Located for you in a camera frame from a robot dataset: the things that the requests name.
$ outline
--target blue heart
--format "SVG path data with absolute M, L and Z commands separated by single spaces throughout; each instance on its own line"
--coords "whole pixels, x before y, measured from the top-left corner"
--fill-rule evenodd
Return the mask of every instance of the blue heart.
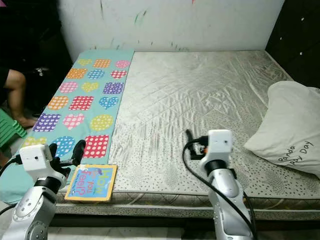
M 116 96 L 114 97 L 102 97 L 99 100 L 99 104 L 104 107 L 104 109 L 111 108 L 112 106 L 116 105 L 118 103 L 118 98 Z

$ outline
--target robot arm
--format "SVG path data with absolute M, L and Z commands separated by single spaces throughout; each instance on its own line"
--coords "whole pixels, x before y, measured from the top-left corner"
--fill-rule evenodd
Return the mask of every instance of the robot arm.
M 243 203 L 244 191 L 228 169 L 232 150 L 232 133 L 229 130 L 210 130 L 206 154 L 199 165 L 207 174 L 209 183 L 227 197 L 250 221 Z M 214 210 L 214 227 L 218 240 L 253 240 L 253 233 L 244 219 L 219 194 L 210 189 L 209 200 Z
M 79 164 L 86 142 L 79 141 L 72 158 L 62 165 Z M 57 146 L 32 145 L 20 149 L 25 171 L 35 182 L 12 213 L 12 221 L 3 240 L 46 240 L 48 227 L 56 212 L 58 190 L 66 185 L 70 168 L 62 168 L 56 154 Z

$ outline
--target book cover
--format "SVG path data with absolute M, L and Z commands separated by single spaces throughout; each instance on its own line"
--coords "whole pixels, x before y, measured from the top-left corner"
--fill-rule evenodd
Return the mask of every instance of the book cover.
M 76 167 L 65 200 L 108 201 L 117 165 L 81 164 Z

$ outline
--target white wall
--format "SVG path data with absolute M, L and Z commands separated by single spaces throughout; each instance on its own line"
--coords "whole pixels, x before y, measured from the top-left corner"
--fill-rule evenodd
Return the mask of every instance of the white wall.
M 60 0 L 73 60 L 89 48 L 264 49 L 284 0 Z

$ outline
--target person's leg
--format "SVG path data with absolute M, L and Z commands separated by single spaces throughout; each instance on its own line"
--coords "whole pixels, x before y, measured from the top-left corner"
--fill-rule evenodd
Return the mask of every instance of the person's leg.
M 3 87 L 10 90 L 7 102 L 11 110 L 12 117 L 24 128 L 35 125 L 36 120 L 29 119 L 24 116 L 24 98 L 26 91 L 25 76 L 19 71 L 10 69 Z
M 0 167 L 3 168 L 8 161 L 9 161 L 9 158 L 6 157 L 0 149 Z

